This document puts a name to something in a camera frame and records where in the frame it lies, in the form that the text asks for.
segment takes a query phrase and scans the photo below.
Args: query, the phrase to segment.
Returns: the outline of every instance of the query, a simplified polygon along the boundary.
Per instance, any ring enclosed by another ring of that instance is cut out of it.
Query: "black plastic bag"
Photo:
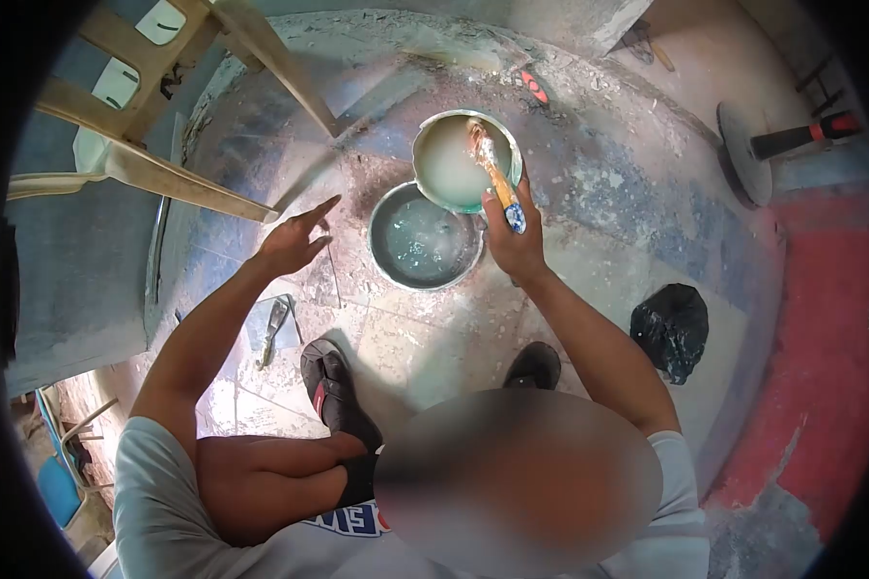
[[[631,313],[631,337],[657,370],[681,386],[705,352],[708,307],[690,285],[669,284]]]

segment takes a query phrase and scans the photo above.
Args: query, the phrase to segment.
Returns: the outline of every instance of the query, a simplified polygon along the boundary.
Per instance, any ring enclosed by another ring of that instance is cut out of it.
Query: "t-shirt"
[[[663,472],[653,521],[613,557],[559,577],[706,576],[709,542],[686,441],[669,431],[648,440]],[[230,547],[203,507],[190,457],[170,432],[143,417],[129,419],[119,440],[113,524],[120,565],[132,579],[474,577],[400,541],[374,501],[291,524],[255,547]]]

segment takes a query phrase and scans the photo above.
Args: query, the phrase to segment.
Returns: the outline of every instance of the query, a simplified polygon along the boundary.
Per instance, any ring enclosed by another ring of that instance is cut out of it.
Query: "hand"
[[[290,217],[278,225],[252,260],[260,263],[271,279],[302,270],[332,241],[330,235],[324,235],[310,243],[309,234],[339,201],[341,196],[335,195],[312,211]]]
[[[528,171],[521,165],[521,182],[518,183],[518,202],[524,212],[526,227],[523,234],[514,232],[505,221],[502,203],[491,192],[483,193],[483,209],[489,219],[487,243],[493,259],[503,272],[508,273],[517,284],[524,287],[534,279],[550,272],[544,261],[544,233],[541,230],[541,213],[531,198],[531,181]]]

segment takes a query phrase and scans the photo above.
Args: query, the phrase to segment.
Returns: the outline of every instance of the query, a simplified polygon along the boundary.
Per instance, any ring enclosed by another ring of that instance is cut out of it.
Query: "brush handle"
[[[509,222],[514,232],[523,234],[527,223],[524,221],[524,211],[521,210],[518,195],[498,167],[487,162],[486,170],[489,173],[489,179],[492,180],[493,186],[496,188],[496,196],[499,202],[502,203],[502,208],[505,209],[505,221]]]

